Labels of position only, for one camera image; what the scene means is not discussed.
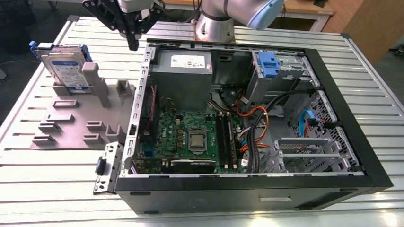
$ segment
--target power supply label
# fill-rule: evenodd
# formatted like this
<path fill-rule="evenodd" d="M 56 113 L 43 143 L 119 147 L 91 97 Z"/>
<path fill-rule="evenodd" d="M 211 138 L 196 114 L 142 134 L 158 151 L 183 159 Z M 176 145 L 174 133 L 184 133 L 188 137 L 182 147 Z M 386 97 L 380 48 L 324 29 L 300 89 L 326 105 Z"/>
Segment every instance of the power supply label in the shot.
<path fill-rule="evenodd" d="M 204 56 L 198 55 L 172 55 L 171 67 L 175 68 L 206 68 Z"/>
<path fill-rule="evenodd" d="M 58 77 L 64 83 L 64 86 L 74 91 L 83 91 L 88 89 L 86 76 L 79 72 L 80 66 L 75 61 L 52 61 L 56 69 Z"/>

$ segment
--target ram slot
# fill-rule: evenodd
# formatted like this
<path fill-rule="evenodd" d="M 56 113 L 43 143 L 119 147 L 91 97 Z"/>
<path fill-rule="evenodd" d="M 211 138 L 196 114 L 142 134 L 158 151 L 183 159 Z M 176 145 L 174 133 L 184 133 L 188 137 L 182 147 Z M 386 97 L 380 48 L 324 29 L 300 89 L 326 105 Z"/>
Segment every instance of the ram slot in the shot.
<path fill-rule="evenodd" d="M 230 136 L 231 136 L 231 148 L 230 148 L 230 158 L 231 158 L 231 161 L 230 161 L 230 164 L 235 164 L 238 162 L 238 159 L 236 159 L 236 142 L 235 142 L 235 133 L 234 133 L 234 118 L 232 118 L 232 115 L 228 113 L 228 118 L 230 118 L 230 121 L 228 121 L 228 130 L 230 130 Z"/>
<path fill-rule="evenodd" d="M 219 146 L 219 165 L 224 167 L 227 164 L 227 148 L 226 148 L 226 128 L 224 117 L 216 117 L 216 138 L 218 138 L 218 146 Z"/>
<path fill-rule="evenodd" d="M 234 158 L 232 158 L 232 131 L 231 131 L 231 123 L 228 120 L 228 116 L 223 116 L 223 128 L 224 128 L 224 135 L 226 135 L 226 163 L 228 166 L 234 164 Z"/>

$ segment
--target cpu socket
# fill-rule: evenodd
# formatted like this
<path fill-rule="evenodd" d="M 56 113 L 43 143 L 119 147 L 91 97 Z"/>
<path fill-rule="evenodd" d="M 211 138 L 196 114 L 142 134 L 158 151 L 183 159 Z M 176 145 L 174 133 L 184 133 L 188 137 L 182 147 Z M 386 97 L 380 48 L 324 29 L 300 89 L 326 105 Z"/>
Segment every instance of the cpu socket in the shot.
<path fill-rule="evenodd" d="M 208 150 L 206 131 L 188 131 L 188 150 L 196 155 L 203 154 Z"/>

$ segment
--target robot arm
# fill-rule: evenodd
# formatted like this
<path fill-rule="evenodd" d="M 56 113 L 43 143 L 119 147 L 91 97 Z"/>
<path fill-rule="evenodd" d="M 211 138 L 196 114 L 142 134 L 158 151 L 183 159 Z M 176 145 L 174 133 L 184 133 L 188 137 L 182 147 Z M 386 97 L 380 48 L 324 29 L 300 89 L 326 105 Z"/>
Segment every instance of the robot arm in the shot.
<path fill-rule="evenodd" d="M 234 41 L 234 19 L 252 29 L 267 28 L 283 3 L 284 0 L 203 0 L 198 39 L 224 43 Z M 166 7 L 162 0 L 84 0 L 83 6 L 111 30 L 119 30 L 134 51 L 139 48 L 142 34 L 150 31 Z M 142 18 L 146 9 L 150 15 Z"/>
<path fill-rule="evenodd" d="M 284 0 L 203 0 L 198 39 L 222 43 L 234 41 L 234 19 L 255 30 L 266 29 L 283 5 Z"/>
<path fill-rule="evenodd" d="M 138 50 L 142 34 L 150 31 L 166 7 L 162 0 L 84 0 L 83 6 L 111 30 L 119 30 L 132 51 Z M 150 15 L 142 18 L 146 9 Z"/>

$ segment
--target slotted aluminum table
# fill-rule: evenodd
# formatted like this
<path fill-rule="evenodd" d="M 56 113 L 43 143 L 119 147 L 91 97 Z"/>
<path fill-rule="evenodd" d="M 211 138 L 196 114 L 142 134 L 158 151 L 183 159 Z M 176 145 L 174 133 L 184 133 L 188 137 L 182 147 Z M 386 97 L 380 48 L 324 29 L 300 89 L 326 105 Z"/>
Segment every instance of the slotted aluminum table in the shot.
<path fill-rule="evenodd" d="M 55 44 L 87 44 L 100 76 L 136 85 L 148 37 L 194 40 L 190 24 L 159 22 L 140 49 L 92 17 L 71 17 Z M 30 150 L 56 96 L 43 64 L 0 128 L 0 223 L 40 226 L 402 226 L 404 225 L 404 109 L 350 39 L 339 34 L 236 28 L 238 43 L 319 50 L 394 187 L 319 211 L 136 215 L 115 195 L 92 195 L 100 150 Z"/>

